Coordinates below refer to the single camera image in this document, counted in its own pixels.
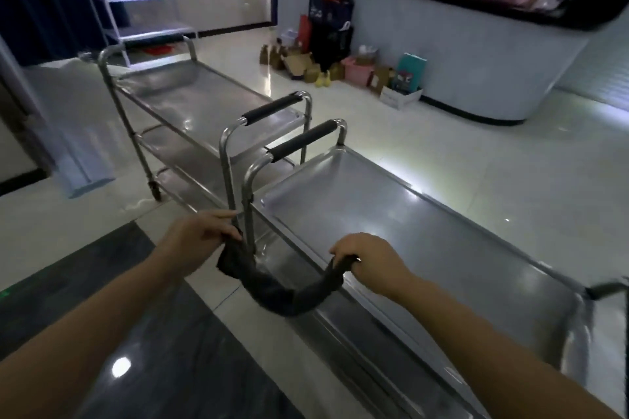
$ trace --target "black cloth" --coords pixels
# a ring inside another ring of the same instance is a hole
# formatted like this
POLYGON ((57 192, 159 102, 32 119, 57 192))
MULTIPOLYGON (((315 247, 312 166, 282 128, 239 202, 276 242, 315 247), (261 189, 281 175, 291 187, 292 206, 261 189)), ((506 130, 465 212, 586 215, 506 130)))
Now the black cloth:
POLYGON ((343 285, 343 274, 358 257, 345 257, 336 266, 332 261, 321 279, 301 290, 283 287, 272 275, 258 269, 256 259, 243 242, 225 240, 217 267, 225 275, 242 282, 253 299, 263 308, 282 317, 296 317, 313 310, 343 285))

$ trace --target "hand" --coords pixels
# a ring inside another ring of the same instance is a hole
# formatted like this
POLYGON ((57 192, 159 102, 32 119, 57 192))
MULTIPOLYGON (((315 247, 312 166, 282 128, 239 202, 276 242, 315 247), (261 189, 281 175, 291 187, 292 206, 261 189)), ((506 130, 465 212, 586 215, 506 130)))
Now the hand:
POLYGON ((149 258, 169 277, 186 277, 205 263, 225 235, 242 240, 228 223, 235 215, 234 210, 209 210, 177 219, 149 258))
POLYGON ((330 249, 334 264, 348 255, 356 255, 352 273, 364 286, 378 295, 396 301, 398 293, 414 276, 389 242, 368 233, 351 233, 330 249))

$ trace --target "pink plastic bin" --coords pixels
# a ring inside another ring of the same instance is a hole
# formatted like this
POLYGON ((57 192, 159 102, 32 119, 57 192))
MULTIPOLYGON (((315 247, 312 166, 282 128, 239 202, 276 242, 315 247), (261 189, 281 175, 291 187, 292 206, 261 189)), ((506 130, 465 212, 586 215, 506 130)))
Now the pink plastic bin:
POLYGON ((373 65, 359 66, 355 62, 356 58, 354 57, 347 57, 341 60, 341 63, 345 66, 345 79, 358 86, 367 86, 369 78, 373 73, 373 65))

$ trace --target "reception counter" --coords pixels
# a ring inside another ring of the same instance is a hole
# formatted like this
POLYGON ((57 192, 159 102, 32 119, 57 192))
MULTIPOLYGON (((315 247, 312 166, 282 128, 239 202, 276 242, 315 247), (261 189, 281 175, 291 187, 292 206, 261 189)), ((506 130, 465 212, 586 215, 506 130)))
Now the reception counter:
MULTIPOLYGON (((594 32, 538 13, 466 0, 354 0, 352 49, 429 61, 423 101, 484 123, 522 123, 594 32)), ((297 28, 308 0, 278 0, 278 29, 297 28)))

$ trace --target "blue curtain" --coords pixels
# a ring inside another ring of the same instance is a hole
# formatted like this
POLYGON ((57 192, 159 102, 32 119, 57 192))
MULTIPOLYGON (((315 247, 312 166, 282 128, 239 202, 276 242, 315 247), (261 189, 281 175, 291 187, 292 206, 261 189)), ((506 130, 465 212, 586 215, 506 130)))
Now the blue curtain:
POLYGON ((0 35, 20 65, 100 50, 105 38, 90 0, 0 0, 0 35))

